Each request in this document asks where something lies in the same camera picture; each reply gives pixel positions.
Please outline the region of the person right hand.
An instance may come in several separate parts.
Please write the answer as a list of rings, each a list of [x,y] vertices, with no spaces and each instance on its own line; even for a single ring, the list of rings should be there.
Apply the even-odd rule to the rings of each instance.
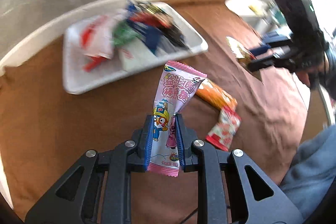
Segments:
[[[298,79],[310,90],[314,90],[319,84],[319,78],[317,73],[300,71],[297,72],[296,75]]]

